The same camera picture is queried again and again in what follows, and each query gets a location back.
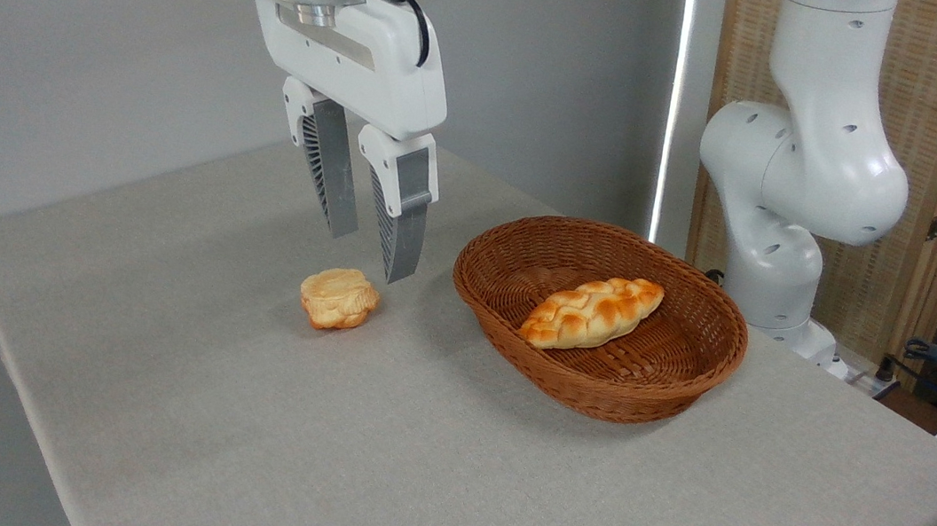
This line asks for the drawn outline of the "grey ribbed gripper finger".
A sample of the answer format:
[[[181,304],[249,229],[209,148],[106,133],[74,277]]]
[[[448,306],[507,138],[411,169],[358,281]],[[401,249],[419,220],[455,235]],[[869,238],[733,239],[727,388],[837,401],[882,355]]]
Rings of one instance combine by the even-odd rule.
[[[432,135],[397,141],[372,124],[358,134],[370,162],[385,278],[413,275],[424,249],[429,205],[438,202],[437,145]]]
[[[292,140],[301,146],[329,232],[358,230],[349,134],[343,106],[288,76],[282,93]]]

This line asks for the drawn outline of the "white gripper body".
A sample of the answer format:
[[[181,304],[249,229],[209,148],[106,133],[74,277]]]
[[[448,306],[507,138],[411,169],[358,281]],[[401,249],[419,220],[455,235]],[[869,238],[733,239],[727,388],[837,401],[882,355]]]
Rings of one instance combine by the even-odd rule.
[[[397,140],[431,132],[447,117],[435,27],[421,33],[409,4],[368,0],[335,12],[333,27],[309,27],[277,0],[255,0],[276,67]]]

